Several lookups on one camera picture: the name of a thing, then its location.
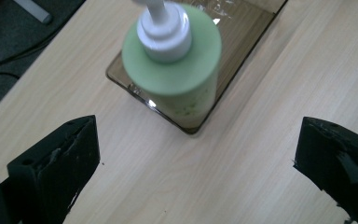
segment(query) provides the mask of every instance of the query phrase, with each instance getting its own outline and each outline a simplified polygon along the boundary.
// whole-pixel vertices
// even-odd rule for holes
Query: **white bottle cap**
[[[133,0],[147,5],[138,20],[137,33],[150,58],[172,63],[190,50],[191,32],[186,11],[178,4],[163,0]]]

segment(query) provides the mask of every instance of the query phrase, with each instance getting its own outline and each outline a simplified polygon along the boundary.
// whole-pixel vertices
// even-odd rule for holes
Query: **lotion bottle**
[[[147,9],[126,35],[122,48],[126,72],[179,126],[200,126],[215,100],[222,51],[217,27],[190,5],[133,1]]]

